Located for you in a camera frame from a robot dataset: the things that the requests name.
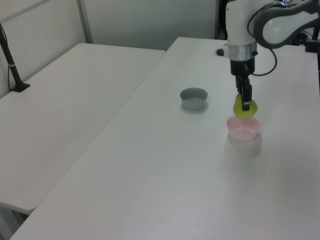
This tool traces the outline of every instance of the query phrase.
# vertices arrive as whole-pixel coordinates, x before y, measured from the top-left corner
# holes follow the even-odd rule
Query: white table
[[[12,240],[318,240],[317,56],[275,51],[251,77],[261,134],[236,142],[223,43],[178,38]],[[205,111],[181,108],[187,87],[207,90]]]
[[[0,206],[30,214],[163,55],[82,43],[0,99]]]

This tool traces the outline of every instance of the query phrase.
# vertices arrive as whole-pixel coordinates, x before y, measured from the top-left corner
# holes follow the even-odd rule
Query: wall
[[[85,42],[77,0],[49,0],[2,26],[23,81],[76,44]],[[7,66],[1,50],[0,98],[8,93]]]
[[[166,51],[177,37],[217,36],[218,0],[79,1],[95,44]]]

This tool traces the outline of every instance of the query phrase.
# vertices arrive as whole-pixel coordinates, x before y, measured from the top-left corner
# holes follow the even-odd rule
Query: robotic arm
[[[252,101],[249,75],[255,75],[257,43],[271,51],[280,48],[303,29],[318,23],[319,16],[320,0],[306,0],[297,5],[285,5],[272,0],[228,2],[225,15],[228,58],[231,74],[235,76],[236,87],[241,95],[242,111],[249,111]]]

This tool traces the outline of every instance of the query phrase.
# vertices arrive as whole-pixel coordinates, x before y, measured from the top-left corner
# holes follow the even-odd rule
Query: green sponge
[[[255,101],[250,101],[249,102],[249,110],[248,111],[243,111],[242,110],[242,100],[241,100],[241,95],[238,94],[236,97],[235,97],[235,102],[234,102],[234,105],[233,105],[233,112],[234,112],[234,115],[236,115],[238,118],[240,119],[249,119],[249,118],[252,118],[257,110],[258,110],[258,106],[256,104]]]

